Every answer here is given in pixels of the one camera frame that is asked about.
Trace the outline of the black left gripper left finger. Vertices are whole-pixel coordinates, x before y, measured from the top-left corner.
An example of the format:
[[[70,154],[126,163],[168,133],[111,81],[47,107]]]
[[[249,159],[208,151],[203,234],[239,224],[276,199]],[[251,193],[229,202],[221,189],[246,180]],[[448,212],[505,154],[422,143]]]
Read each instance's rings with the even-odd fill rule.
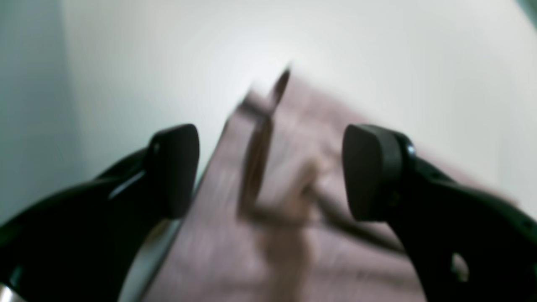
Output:
[[[194,125],[161,130],[148,147],[2,225],[1,300],[117,301],[149,233],[188,212],[199,153]]]

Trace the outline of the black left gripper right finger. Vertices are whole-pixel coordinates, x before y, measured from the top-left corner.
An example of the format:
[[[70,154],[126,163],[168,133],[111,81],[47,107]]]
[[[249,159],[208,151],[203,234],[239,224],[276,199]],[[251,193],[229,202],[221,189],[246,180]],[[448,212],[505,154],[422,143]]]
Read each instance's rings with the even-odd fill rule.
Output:
[[[357,221],[386,222],[429,302],[535,302],[536,221],[502,198],[456,183],[403,133],[344,130],[342,166]]]

